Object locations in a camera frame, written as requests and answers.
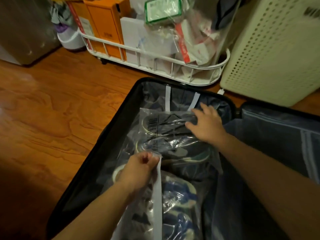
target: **black suitcase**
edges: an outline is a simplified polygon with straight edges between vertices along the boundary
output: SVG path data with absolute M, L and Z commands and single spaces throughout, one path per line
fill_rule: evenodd
M 48 239 L 105 190 L 104 184 L 115 169 L 123 141 L 140 107 L 164 110 L 168 86 L 172 111 L 187 110 L 194 94 L 199 93 L 196 108 L 200 108 L 200 101 L 213 105 L 227 132 L 320 183 L 320 117 L 258 101 L 246 102 L 237 110 L 225 96 L 174 81 L 142 78 L 133 86 L 58 201 L 47 224 Z M 224 239 L 261 239 L 262 236 L 287 239 L 223 156 L 221 163 L 224 174 L 218 177 L 205 204 L 214 201 L 215 210 L 210 217 Z

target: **hand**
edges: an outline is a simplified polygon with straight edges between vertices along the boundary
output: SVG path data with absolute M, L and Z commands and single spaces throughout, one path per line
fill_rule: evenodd
M 159 157 L 154 157 L 150 152 L 141 152 L 132 155 L 121 171 L 117 183 L 122 184 L 128 193 L 134 195 L 146 186 L 151 177 L 151 171 L 159 162 Z
M 222 138 L 227 135 L 222 126 L 222 120 L 214 107 L 203 103 L 200 103 L 200 106 L 203 112 L 198 109 L 191 110 L 197 116 L 198 124 L 194 125 L 191 122 L 186 122 L 186 128 L 191 130 L 199 140 L 217 147 Z

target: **wooden floor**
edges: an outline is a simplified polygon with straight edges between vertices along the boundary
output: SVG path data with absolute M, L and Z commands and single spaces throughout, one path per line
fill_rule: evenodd
M 100 132 L 134 83 L 150 75 L 60 48 L 30 68 L 0 61 L 0 76 L 0 239 L 44 239 Z M 320 93 L 294 108 L 320 115 Z

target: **left hand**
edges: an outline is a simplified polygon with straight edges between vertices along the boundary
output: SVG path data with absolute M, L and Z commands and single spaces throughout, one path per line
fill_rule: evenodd
M 150 152 L 141 152 L 132 155 L 122 170 L 117 183 L 122 184 L 130 194 L 135 195 L 145 187 L 151 177 L 151 171 L 159 162 Z

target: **orange box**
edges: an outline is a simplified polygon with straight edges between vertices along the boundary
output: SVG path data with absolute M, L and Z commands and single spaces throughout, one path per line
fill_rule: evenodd
M 74 17 L 74 20 L 78 24 L 80 31 L 86 35 L 94 36 L 100 38 L 97 28 L 92 21 L 89 10 L 83 1 L 67 1 L 69 9 Z M 101 53 L 106 53 L 103 44 L 101 42 L 90 40 L 92 47 L 89 41 L 86 39 L 86 42 L 89 48 Z
M 124 44 L 120 18 L 130 16 L 129 0 L 84 0 L 101 39 Z M 119 48 L 108 46 L 110 56 L 121 58 Z M 121 49 L 126 60 L 126 53 Z

